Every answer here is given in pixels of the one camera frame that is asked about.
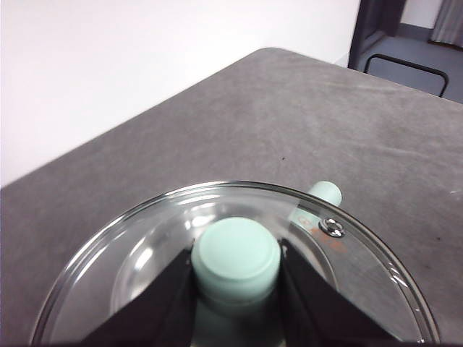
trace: glass pot lid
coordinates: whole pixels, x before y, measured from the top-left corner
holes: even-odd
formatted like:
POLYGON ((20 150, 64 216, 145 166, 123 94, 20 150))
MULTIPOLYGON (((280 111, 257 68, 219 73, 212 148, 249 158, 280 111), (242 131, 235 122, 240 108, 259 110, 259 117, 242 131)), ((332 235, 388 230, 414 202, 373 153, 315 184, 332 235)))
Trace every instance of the glass pot lid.
POLYGON ((399 340, 438 342, 430 310, 390 249, 343 210, 257 182, 212 182, 132 208, 93 236, 56 280, 33 343, 82 340, 138 296, 218 220, 244 217, 289 240, 346 299, 399 340))

